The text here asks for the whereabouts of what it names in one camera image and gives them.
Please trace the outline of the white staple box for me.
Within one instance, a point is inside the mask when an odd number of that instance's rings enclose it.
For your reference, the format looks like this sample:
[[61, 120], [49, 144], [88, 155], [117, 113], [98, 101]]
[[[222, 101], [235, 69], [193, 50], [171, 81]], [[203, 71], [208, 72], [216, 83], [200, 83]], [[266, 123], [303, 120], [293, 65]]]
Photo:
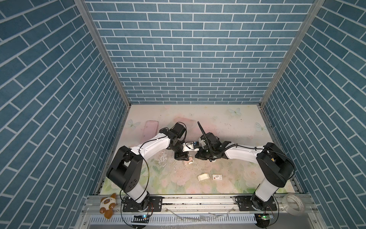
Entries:
[[213, 174], [212, 179], [213, 180], [223, 180], [223, 175], [222, 174]]

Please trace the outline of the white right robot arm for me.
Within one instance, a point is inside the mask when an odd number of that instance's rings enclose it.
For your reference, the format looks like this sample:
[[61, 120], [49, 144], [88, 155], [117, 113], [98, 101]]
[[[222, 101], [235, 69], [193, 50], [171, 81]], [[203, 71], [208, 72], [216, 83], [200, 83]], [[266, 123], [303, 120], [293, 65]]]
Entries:
[[197, 159], [234, 159], [259, 166], [263, 179], [251, 197], [252, 206], [256, 210], [264, 210], [275, 192], [283, 188], [295, 173], [292, 159], [271, 142], [259, 147], [244, 146], [230, 141], [221, 142], [212, 133], [207, 133], [200, 137], [198, 145], [195, 155]]

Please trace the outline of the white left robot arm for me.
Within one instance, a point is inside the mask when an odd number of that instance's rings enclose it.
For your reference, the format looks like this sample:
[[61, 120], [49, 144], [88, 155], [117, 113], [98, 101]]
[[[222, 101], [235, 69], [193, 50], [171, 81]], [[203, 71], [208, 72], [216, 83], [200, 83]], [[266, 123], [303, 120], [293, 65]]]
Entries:
[[171, 129], [162, 128], [159, 134], [136, 147], [120, 147], [106, 172], [107, 178], [130, 197], [135, 208], [145, 210], [150, 194], [139, 184], [143, 163], [164, 149], [171, 149], [176, 160], [189, 161], [188, 153], [183, 151], [186, 134], [185, 124], [177, 122]]

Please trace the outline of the staple box tray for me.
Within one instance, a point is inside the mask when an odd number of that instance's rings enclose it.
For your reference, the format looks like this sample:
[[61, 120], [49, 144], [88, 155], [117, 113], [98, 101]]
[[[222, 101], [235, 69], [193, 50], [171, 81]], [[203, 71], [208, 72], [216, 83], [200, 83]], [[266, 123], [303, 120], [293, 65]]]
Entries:
[[210, 179], [210, 175], [208, 173], [204, 173], [204, 174], [198, 175], [197, 179], [199, 181], [208, 180], [208, 179]]

